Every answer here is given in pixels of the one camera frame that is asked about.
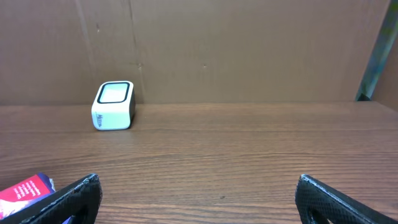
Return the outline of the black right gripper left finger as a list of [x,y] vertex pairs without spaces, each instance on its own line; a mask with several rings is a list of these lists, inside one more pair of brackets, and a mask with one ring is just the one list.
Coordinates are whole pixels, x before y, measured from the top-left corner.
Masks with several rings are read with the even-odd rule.
[[100,179],[89,174],[1,223],[94,223],[102,199]]

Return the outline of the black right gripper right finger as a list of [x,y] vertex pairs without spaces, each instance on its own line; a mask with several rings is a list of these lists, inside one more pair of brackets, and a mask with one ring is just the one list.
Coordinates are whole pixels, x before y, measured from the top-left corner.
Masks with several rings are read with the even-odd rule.
[[307,174],[298,180],[295,204],[302,223],[397,224],[397,220]]

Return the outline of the red purple pad package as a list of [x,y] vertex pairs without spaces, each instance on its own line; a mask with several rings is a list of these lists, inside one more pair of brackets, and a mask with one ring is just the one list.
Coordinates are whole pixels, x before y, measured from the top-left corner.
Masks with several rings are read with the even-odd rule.
[[1,220],[55,193],[53,180],[38,173],[1,191]]

